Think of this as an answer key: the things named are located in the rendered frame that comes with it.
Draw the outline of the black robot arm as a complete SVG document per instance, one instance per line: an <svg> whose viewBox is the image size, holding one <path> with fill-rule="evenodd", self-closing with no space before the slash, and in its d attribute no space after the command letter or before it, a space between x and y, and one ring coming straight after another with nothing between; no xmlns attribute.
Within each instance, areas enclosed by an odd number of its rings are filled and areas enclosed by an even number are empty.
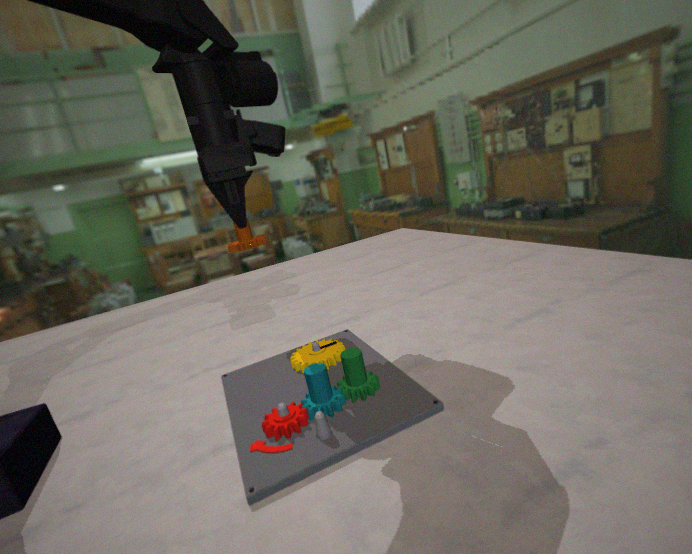
<svg viewBox="0 0 692 554"><path fill-rule="evenodd" d="M232 107L272 105L273 68L258 51L236 52L237 41L203 0L28 0L122 29L160 52L155 73L172 73L185 110L223 102ZM203 53L207 39L214 43ZM255 153L284 153L286 128L234 115L239 142Z"/></svg>

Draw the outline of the orange gear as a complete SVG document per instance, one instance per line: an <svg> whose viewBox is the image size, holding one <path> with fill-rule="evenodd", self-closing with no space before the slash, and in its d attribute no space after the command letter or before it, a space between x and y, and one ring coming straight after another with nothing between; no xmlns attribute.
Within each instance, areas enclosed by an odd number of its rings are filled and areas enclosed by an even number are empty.
<svg viewBox="0 0 692 554"><path fill-rule="evenodd" d="M263 245L267 242L265 236L253 237L248 218L247 218L247 227L246 228L240 229L240 228L238 228L238 226L236 225L236 223L234 221L233 221L233 223L234 223L239 241L233 242L233 243L228 245L229 252L244 251L247 249L258 247L258 246Z"/></svg>

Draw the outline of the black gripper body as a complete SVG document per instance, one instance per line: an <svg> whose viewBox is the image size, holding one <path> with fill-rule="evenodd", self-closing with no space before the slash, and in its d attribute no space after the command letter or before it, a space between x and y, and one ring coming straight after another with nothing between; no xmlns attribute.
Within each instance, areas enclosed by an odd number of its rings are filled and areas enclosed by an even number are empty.
<svg viewBox="0 0 692 554"><path fill-rule="evenodd" d="M245 166L257 165L253 148L239 142L234 112L228 103L202 104L184 113L203 182L243 173Z"/></svg>

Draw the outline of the teal gear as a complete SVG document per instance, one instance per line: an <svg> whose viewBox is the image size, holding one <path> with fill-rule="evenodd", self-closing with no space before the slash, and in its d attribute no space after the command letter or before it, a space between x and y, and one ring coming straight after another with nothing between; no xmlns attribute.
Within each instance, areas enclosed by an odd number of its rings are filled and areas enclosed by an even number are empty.
<svg viewBox="0 0 692 554"><path fill-rule="evenodd" d="M302 408L308 409L309 419L314 419L317 411L322 411L324 415L334 417L334 411L342 411L342 405L346 404L342 389L330 384L326 365L324 363L314 363L304 369L309 393L306 399L302 399Z"/></svg>

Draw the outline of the yellow gear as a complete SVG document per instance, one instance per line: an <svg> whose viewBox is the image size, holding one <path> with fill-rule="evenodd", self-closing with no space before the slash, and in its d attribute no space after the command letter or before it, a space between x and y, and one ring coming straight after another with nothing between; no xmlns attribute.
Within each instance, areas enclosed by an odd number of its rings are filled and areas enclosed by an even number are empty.
<svg viewBox="0 0 692 554"><path fill-rule="evenodd" d="M321 350L313 352L312 344L309 342L308 345L302 345L301 349L296 349L296 352L292 353L290 357L292 369L295 368L296 372L300 371L304 373L304 369L314 363L324 363L326 368L329 366L336 366L336 362L341 361L340 354L346 350L342 342L338 340L333 341L332 339L326 341L316 340L319 343Z"/></svg>

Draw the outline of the red gear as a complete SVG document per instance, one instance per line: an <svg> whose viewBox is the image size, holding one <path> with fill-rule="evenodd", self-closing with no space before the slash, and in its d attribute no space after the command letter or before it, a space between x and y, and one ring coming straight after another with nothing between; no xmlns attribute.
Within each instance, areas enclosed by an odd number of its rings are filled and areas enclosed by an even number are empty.
<svg viewBox="0 0 692 554"><path fill-rule="evenodd" d="M309 418L308 409L302 408L303 405L303 403L300 403L296 406L296 403L293 401L290 405L287 405L289 414L286 416L279 416L278 409L276 408L272 409L271 414L265 414L262 428L264 433L266 433L267 439L275 436L276 441L278 441L282 436L286 436L289 440L294 431L297 434L301 434L300 426L309 424L307 420Z"/></svg>

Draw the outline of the red curved arrow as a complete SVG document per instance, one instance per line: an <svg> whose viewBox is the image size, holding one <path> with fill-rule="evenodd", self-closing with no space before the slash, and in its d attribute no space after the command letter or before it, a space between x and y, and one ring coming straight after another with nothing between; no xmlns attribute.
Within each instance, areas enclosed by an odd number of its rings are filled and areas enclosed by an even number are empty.
<svg viewBox="0 0 692 554"><path fill-rule="evenodd" d="M266 442L257 441L256 443L251 445L250 452L261 451L264 453L280 453L280 452L285 452L285 451L293 449L293 444L288 444L288 445L279 446L279 447L269 447L269 446L265 446L265 444L266 444Z"/></svg>

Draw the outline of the green gear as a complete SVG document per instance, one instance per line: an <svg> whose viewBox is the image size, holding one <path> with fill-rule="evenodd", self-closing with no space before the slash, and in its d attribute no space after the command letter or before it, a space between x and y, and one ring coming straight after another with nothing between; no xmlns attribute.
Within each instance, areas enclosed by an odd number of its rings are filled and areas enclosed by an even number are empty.
<svg viewBox="0 0 692 554"><path fill-rule="evenodd" d="M342 389L345 399L352 398L356 402L358 398L366 401L366 396L375 396L374 390L379 390L379 379L371 371L366 373L362 351L359 348L344 350L341 361L345 376L343 381L338 381L337 389Z"/></svg>

